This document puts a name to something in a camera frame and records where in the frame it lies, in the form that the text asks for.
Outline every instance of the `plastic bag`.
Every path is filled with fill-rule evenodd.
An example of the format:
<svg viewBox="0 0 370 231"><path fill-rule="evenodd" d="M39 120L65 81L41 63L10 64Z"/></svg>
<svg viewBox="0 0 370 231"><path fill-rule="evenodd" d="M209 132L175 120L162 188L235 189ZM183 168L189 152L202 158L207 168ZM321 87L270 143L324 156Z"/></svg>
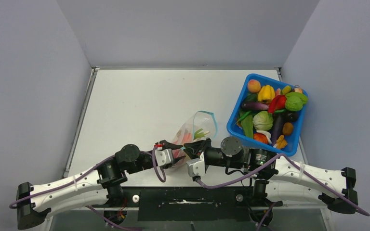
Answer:
<svg viewBox="0 0 370 231"><path fill-rule="evenodd" d="M212 112L198 111L182 125L171 143L191 143L204 140L207 137L213 139L217 131L218 125L216 124L215 115ZM182 149L173 150L172 154L174 158L185 156L184 159L175 163L173 168L183 165L188 158Z"/></svg>

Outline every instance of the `gray floor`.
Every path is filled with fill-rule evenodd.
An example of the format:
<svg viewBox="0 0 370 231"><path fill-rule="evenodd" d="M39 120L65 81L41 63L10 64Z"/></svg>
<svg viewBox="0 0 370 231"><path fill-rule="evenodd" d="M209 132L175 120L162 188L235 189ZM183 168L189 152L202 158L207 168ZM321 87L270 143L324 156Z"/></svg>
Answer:
<svg viewBox="0 0 370 231"><path fill-rule="evenodd" d="M190 221L137 221L137 211L128 213L123 225L141 227L144 231L191 231ZM255 231L253 222L235 222L231 219L195 221L195 231ZM326 231L320 209L276 209L269 226L273 231ZM54 217L51 231L98 231L111 230L92 211L74 210Z"/></svg>

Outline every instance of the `gray wall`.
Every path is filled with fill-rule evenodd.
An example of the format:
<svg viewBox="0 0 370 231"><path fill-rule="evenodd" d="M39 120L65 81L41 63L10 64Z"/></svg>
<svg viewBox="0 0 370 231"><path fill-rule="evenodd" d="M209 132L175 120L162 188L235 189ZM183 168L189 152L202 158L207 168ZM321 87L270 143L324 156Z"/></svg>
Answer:
<svg viewBox="0 0 370 231"><path fill-rule="evenodd" d="M281 67L319 0L58 0L92 66Z"/></svg>
<svg viewBox="0 0 370 231"><path fill-rule="evenodd" d="M18 184L62 176L89 76L55 0L0 0L0 231Z"/></svg>
<svg viewBox="0 0 370 231"><path fill-rule="evenodd" d="M309 93L302 139L311 164L357 170L370 212L370 1L321 0L282 68ZM335 215L337 230L370 230L370 217Z"/></svg>

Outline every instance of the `screw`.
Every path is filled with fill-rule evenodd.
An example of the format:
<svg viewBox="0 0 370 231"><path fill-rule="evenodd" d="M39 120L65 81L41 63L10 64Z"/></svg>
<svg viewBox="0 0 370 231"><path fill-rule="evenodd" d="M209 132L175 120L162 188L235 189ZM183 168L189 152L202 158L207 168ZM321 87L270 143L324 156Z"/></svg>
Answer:
<svg viewBox="0 0 370 231"><path fill-rule="evenodd" d="M132 196L132 202L138 203L140 201L140 197L138 195Z"/></svg>
<svg viewBox="0 0 370 231"><path fill-rule="evenodd" d="M237 200L237 201L239 201L239 202L242 202L242 201L243 201L243 195L238 194L238 195L236 196L236 200Z"/></svg>

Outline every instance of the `zip tie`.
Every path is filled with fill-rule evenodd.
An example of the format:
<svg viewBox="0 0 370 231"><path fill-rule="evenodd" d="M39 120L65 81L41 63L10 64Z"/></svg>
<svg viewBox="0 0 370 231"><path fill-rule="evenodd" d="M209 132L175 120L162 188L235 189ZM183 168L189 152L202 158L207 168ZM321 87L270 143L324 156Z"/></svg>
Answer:
<svg viewBox="0 0 370 231"><path fill-rule="evenodd" d="M300 173L299 173L299 177L297 178L297 181L295 182L296 184L300 183L301 179L303 178L303 173L304 173L304 168L305 168L305 165L302 161L300 161L299 163L300 163Z"/></svg>
<svg viewBox="0 0 370 231"><path fill-rule="evenodd" d="M74 191L78 191L79 189L77 188L77 182L76 182L76 177L73 176L73 182L74 182Z"/></svg>

